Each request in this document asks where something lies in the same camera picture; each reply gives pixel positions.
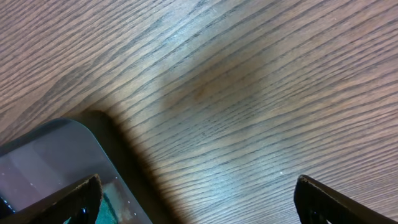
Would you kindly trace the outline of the black rectangular tray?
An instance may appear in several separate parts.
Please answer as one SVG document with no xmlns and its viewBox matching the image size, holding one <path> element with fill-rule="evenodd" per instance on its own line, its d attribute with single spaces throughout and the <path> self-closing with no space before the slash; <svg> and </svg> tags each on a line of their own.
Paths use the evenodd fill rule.
<svg viewBox="0 0 398 224">
<path fill-rule="evenodd" d="M 100 111 L 59 118 L 1 146 L 1 203 L 18 212 L 98 174 L 118 223 L 175 223 L 113 120 Z"/>
</svg>

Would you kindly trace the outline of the green sponge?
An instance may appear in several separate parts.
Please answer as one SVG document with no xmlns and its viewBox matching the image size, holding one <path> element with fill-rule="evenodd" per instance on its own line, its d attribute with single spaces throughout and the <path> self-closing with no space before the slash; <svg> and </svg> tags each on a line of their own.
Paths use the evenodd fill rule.
<svg viewBox="0 0 398 224">
<path fill-rule="evenodd" d="M 63 224 L 76 223 L 76 218 L 86 218 L 88 214 L 89 210 L 86 207 L 83 207 L 78 216 L 70 217 L 68 220 L 64 221 Z M 116 217 L 114 208 L 106 194 L 103 194 L 95 224 L 118 224 L 118 218 Z"/>
</svg>

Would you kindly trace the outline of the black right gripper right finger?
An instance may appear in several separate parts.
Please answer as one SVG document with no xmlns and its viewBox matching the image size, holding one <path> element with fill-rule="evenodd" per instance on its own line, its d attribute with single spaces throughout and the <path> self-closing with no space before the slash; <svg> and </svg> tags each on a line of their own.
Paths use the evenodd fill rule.
<svg viewBox="0 0 398 224">
<path fill-rule="evenodd" d="M 294 204 L 302 224 L 397 224 L 307 175 L 297 179 Z"/>
</svg>

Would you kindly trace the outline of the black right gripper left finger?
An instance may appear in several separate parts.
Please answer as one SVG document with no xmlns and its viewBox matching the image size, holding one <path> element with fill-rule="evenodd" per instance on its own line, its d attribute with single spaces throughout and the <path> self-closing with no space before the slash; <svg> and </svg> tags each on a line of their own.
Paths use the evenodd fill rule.
<svg viewBox="0 0 398 224">
<path fill-rule="evenodd" d="M 1 223 L 89 223 L 100 211 L 103 188 L 98 174 L 84 177 L 44 199 L 13 212 L 1 203 Z"/>
</svg>

